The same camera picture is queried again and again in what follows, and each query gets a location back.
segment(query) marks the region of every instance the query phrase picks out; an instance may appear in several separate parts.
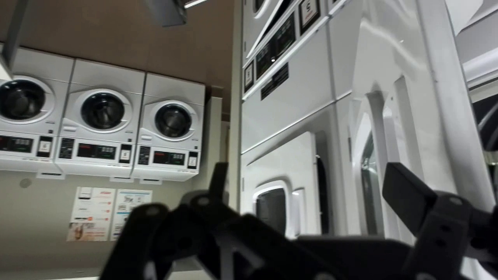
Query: stacked dryer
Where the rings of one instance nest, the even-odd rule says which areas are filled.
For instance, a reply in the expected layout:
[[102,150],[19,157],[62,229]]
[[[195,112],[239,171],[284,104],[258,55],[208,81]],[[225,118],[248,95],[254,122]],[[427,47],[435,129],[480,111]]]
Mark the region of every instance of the stacked dryer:
[[18,50],[13,80],[0,81],[0,168],[55,178],[55,143],[72,59]]
[[76,61],[57,146],[63,174],[128,179],[144,73]]
[[184,182],[198,174],[205,87],[146,75],[133,178]]
[[331,10],[320,0],[244,5],[240,212],[287,238],[340,232],[342,195],[331,187],[337,167],[325,27]]

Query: white appliance panel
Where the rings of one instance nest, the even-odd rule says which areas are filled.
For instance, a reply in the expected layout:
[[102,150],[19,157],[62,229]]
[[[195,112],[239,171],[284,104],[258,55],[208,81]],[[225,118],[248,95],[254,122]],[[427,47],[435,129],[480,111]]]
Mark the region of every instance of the white appliance panel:
[[250,58],[244,58],[244,95],[247,100],[328,20],[325,0],[292,2],[261,39]]
[[334,98],[351,92],[360,11],[362,0],[346,0],[326,24]]
[[318,30],[242,103],[242,153],[332,101],[326,38]]

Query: paper sign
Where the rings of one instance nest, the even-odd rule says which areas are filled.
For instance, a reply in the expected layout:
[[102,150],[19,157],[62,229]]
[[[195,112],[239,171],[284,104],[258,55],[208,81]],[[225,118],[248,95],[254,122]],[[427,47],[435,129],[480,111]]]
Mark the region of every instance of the paper sign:
[[110,241],[116,241],[132,209],[152,201],[150,190],[118,190],[111,218]]
[[114,190],[77,187],[66,241],[107,241]]

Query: ceiling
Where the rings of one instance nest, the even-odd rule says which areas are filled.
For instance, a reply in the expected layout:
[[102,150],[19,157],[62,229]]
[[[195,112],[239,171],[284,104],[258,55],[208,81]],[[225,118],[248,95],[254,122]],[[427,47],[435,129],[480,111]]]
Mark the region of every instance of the ceiling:
[[[0,0],[0,38],[15,0]],[[21,45],[202,83],[230,104],[233,0],[188,10],[186,25],[160,28],[142,0],[32,2]]]

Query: white wall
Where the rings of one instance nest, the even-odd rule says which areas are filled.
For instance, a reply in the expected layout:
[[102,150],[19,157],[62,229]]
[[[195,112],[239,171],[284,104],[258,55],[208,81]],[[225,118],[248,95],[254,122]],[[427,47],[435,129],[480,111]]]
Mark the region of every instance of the white wall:
[[[108,179],[71,176],[38,181],[32,174],[0,173],[0,280],[66,279],[97,276],[113,243],[66,243],[66,226],[77,187],[152,190],[153,202],[169,209],[183,193],[205,188],[220,156],[220,98],[206,117],[200,174],[186,184],[113,184]],[[194,269],[180,263],[178,269]]]

